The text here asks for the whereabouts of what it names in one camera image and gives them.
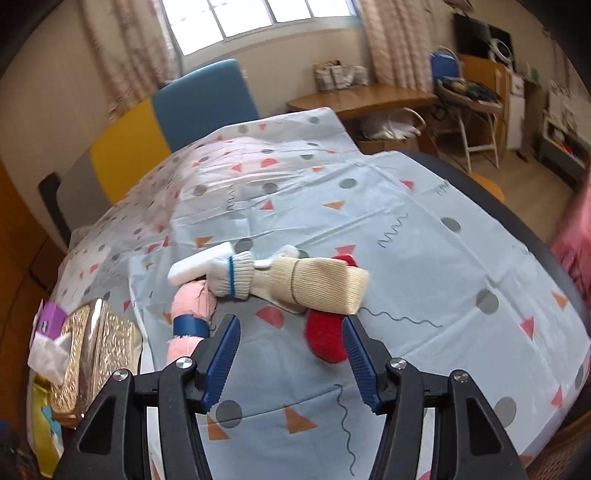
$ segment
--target pink yarn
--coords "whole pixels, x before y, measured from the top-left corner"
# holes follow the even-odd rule
[[[189,314],[209,323],[216,305],[217,299],[207,288],[207,281],[192,281],[176,292],[170,316],[174,320],[179,315]]]
[[[201,337],[175,337],[170,340],[166,364],[171,364],[182,356],[191,356],[191,353],[201,340],[203,340]]]
[[[179,315],[189,314],[205,320],[209,325],[216,306],[217,298],[207,288],[207,281],[192,281],[185,283],[176,292],[170,309],[170,316],[174,321]],[[176,337],[170,340],[168,354],[166,355],[167,365],[182,356],[191,356],[201,340],[203,338],[191,336]]]

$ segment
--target floral curtain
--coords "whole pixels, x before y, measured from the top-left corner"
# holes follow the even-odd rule
[[[427,13],[418,0],[358,0],[379,83],[433,91]]]
[[[78,0],[109,96],[121,117],[180,75],[160,0]]]

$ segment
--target metal screw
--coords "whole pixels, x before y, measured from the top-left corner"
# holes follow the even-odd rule
[[[466,383],[468,380],[470,380],[470,375],[468,375],[466,372],[464,372],[464,370],[456,370],[453,373],[453,379],[456,382]]]
[[[125,380],[128,377],[128,375],[129,372],[125,368],[122,368],[113,373],[113,379],[115,379],[117,382],[121,382]]]
[[[193,365],[193,360],[191,360],[188,356],[182,356],[177,360],[177,367],[185,369],[189,368]]]
[[[407,365],[407,361],[404,358],[392,358],[390,360],[390,366],[396,370],[404,370]]]

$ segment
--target wooden desk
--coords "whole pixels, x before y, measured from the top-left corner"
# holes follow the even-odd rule
[[[302,112],[327,106],[341,120],[398,108],[418,108],[435,103],[432,93],[374,83],[335,92],[315,93],[287,103],[290,112]]]

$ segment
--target yellow cushion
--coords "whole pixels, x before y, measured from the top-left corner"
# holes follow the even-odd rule
[[[90,148],[96,177],[112,204],[170,154],[151,98],[117,120]]]
[[[499,202],[505,203],[505,194],[501,190],[501,187],[499,187],[495,182],[483,177],[482,175],[478,175],[478,173],[470,173],[469,175],[472,180],[478,182],[481,186],[488,190],[488,192]]]

